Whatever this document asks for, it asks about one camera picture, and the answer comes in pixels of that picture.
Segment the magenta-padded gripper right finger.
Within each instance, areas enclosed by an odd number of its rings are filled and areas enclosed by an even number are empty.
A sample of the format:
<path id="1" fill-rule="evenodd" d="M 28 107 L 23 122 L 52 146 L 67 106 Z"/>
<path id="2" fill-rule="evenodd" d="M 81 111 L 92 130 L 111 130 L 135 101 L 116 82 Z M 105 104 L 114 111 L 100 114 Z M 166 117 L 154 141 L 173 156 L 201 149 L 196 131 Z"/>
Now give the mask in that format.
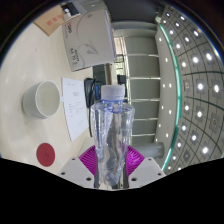
<path id="1" fill-rule="evenodd" d="M 165 173 L 152 157 L 144 157 L 129 146 L 124 173 L 125 188 L 140 188 L 165 177 Z"/>

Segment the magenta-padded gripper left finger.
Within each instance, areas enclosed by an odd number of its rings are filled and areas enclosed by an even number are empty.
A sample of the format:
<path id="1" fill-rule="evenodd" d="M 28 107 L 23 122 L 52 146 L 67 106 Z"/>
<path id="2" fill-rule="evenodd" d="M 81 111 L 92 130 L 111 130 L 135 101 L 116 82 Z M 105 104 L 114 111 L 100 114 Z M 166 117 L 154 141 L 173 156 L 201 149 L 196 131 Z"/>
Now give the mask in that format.
<path id="1" fill-rule="evenodd" d="M 97 174 L 97 156 L 95 147 L 89 147 L 79 157 L 70 158 L 58 176 L 84 188 L 97 186 L 95 177 Z"/>

